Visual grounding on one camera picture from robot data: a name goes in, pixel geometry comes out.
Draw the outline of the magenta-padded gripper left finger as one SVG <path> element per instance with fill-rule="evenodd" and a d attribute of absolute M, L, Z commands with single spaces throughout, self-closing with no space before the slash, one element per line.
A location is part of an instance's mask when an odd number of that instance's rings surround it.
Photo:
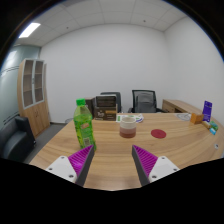
<path fill-rule="evenodd" d="M 78 152 L 58 157 L 46 171 L 65 180 L 83 186 L 94 156 L 94 146 L 87 146 Z"/>

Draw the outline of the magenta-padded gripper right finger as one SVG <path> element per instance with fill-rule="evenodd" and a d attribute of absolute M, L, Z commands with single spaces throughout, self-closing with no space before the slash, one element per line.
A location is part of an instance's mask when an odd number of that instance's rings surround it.
<path fill-rule="evenodd" d="M 166 156 L 157 157 L 136 145 L 132 146 L 132 157 L 142 186 L 179 171 Z"/>

